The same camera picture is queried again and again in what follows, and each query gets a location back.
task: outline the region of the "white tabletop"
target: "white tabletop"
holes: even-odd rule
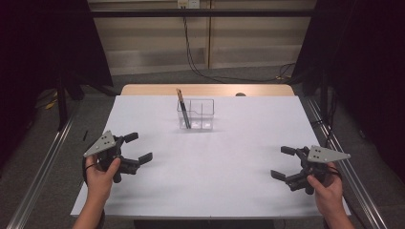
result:
[[[300,172],[281,146],[319,145],[296,96],[215,100],[214,129],[179,128],[176,96],[117,96],[105,130],[139,133],[122,155],[153,160],[122,175],[105,205],[107,216],[131,219],[277,219],[320,216],[314,196],[291,192],[270,170]],[[86,199],[83,185],[72,211]]]

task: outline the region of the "human hand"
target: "human hand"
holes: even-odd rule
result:
[[[86,158],[87,171],[87,199],[105,203],[110,196],[113,186],[113,176],[117,172],[120,159],[115,158],[106,172],[97,169],[97,156],[88,156]]]
[[[336,172],[336,166],[328,163],[331,172]],[[353,228],[343,208],[342,180],[338,175],[328,174],[323,183],[309,175],[308,183],[315,189],[316,206],[325,217],[330,228]]]

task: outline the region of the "forearm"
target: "forearm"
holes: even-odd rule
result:
[[[105,201],[95,199],[86,199],[86,203],[75,222],[74,229],[79,228],[96,228],[101,218]]]
[[[325,216],[325,221],[327,222],[330,229],[354,229],[354,226],[352,225],[352,222],[349,220],[346,213]]]

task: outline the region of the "black pen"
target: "black pen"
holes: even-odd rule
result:
[[[182,99],[182,94],[180,89],[176,89],[178,92],[179,103],[181,106],[182,116],[184,117],[185,127],[191,129],[190,121],[188,120],[187,110],[185,110],[184,100]]]

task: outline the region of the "white wall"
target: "white wall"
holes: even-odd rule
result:
[[[313,9],[315,0],[201,0],[212,9]],[[91,9],[176,9],[172,0],[89,0]],[[96,18],[112,75],[188,70],[182,18]],[[187,18],[199,69],[282,65],[298,57],[309,18]]]

